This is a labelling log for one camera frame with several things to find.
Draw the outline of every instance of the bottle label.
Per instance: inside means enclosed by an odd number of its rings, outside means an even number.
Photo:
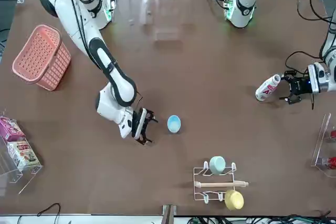
[[[263,91],[263,93],[272,94],[275,89],[276,87],[273,87],[272,85],[267,85],[267,90]]]

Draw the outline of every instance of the yellow cup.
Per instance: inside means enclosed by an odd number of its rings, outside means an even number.
[[[224,201],[229,210],[241,209],[244,205],[244,198],[242,194],[235,190],[226,191]]]

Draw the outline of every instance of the blue bowl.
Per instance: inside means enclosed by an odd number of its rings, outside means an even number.
[[[179,130],[181,128],[181,120],[180,120],[180,118],[177,115],[171,115],[168,118],[167,126],[168,126],[168,130],[171,133],[175,134],[175,133],[179,132]]]

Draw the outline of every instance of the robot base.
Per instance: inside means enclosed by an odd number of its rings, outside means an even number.
[[[224,10],[225,19],[228,19],[237,28],[246,27],[252,19],[255,10],[255,8],[253,8],[248,15],[243,15],[237,7],[237,0],[225,0],[224,7],[227,7],[227,9]]]

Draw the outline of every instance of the pink box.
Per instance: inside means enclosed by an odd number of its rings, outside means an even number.
[[[8,142],[20,141],[25,134],[13,119],[0,116],[0,135]]]

